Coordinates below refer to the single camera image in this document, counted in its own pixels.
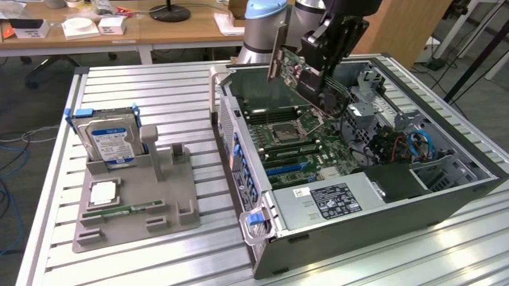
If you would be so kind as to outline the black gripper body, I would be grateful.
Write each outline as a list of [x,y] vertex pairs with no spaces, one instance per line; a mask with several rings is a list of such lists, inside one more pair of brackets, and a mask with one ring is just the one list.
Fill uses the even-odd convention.
[[381,0],[325,0],[324,19],[342,21],[345,19],[373,15],[381,6]]

